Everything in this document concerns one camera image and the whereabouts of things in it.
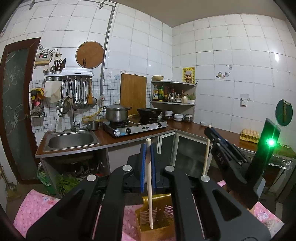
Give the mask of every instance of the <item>wooden door frame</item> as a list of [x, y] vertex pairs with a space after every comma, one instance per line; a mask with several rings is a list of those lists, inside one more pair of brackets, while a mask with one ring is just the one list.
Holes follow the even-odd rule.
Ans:
[[33, 72], [33, 66], [35, 62], [35, 56], [37, 52], [37, 48], [39, 46], [41, 38], [34, 38], [34, 39], [27, 39], [19, 42], [15, 42], [9, 45], [6, 45], [4, 48], [4, 52], [1, 59], [0, 64], [0, 137], [3, 145], [3, 149], [5, 152], [5, 155], [7, 157], [8, 163], [12, 169], [12, 172], [14, 173], [17, 181], [22, 184], [34, 184], [34, 183], [40, 183], [38, 179], [33, 180], [22, 180], [21, 175], [17, 169], [15, 160], [13, 158], [11, 149], [9, 147], [9, 143], [6, 136], [5, 126], [4, 126], [4, 118], [3, 118], [3, 78], [4, 78], [4, 69], [5, 69], [5, 63], [8, 56], [8, 53], [20, 50], [20, 49], [26, 49], [29, 48], [29, 53], [27, 57], [27, 63], [26, 63], [26, 69], [25, 69], [25, 75], [24, 75], [24, 97], [23, 97], [23, 103], [24, 103], [24, 114], [28, 115], [28, 118], [25, 120], [22, 120], [25, 122], [26, 130], [27, 130], [27, 136], [28, 141], [31, 147], [31, 152], [34, 158], [34, 161], [36, 163], [36, 166], [38, 166], [38, 163], [40, 162], [39, 159], [35, 158], [35, 153], [37, 151], [37, 144], [35, 140], [34, 133], [32, 131], [32, 125], [31, 125], [31, 118], [30, 118], [30, 108], [29, 108], [29, 85], [30, 81], [32, 80], [32, 72]]

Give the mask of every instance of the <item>green light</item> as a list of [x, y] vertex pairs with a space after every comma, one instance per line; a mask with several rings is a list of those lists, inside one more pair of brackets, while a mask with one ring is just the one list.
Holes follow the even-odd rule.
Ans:
[[276, 141], [273, 138], [269, 138], [266, 140], [266, 143], [269, 147], [274, 147], [276, 145]]

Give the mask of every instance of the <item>frying pan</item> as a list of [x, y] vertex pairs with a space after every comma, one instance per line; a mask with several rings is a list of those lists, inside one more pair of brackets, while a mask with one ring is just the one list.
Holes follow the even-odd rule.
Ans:
[[140, 117], [143, 119], [157, 118], [162, 112], [162, 109], [154, 109], [154, 108], [143, 108], [143, 109], [137, 109], [137, 110]]

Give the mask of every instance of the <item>countertop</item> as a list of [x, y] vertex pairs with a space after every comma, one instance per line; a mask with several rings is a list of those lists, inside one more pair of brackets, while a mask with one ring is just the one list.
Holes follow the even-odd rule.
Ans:
[[[84, 148], [71, 148], [66, 150], [55, 150], [55, 151], [43, 151], [46, 138], [48, 135], [50, 135], [48, 132], [45, 133], [43, 136], [43, 139], [40, 142], [40, 145], [38, 146], [37, 152], [35, 154], [36, 158], [45, 158], [45, 157], [52, 157], [52, 156], [64, 156], [64, 155], [70, 155], [75, 153], [81, 153], [81, 152], [87, 152], [92, 150], [98, 150], [98, 149], [105, 149], [108, 147], [128, 144], [140, 140], [144, 140], [146, 138], [152, 138], [164, 134], [168, 134], [171, 132], [180, 132], [183, 134], [191, 134], [198, 137], [206, 138], [204, 134], [205, 127], [200, 126], [196, 123], [185, 123], [185, 122], [177, 122], [174, 120], [167, 121], [168, 127], [161, 128], [157, 130], [152, 131], [146, 131], [138, 134], [132, 134], [122, 137], [112, 137], [107, 132], [103, 130], [103, 127], [100, 126], [99, 130], [94, 131], [95, 135], [98, 137], [100, 144], [93, 145], [91, 147], [84, 147]], [[215, 130], [225, 139], [227, 139], [230, 143], [235, 144], [236, 146], [250, 150], [250, 151], [256, 151], [257, 145], [251, 142], [243, 141], [239, 139], [239, 134], [233, 133], [230, 131], [221, 130], [218, 128], [215, 128]]]

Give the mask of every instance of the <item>round cutting board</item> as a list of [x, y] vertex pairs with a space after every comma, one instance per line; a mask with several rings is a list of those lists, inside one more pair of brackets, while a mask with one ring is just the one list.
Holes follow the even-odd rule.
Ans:
[[84, 42], [76, 51], [76, 61], [84, 68], [83, 59], [86, 61], [86, 68], [98, 67], [103, 61], [104, 49], [95, 41]]

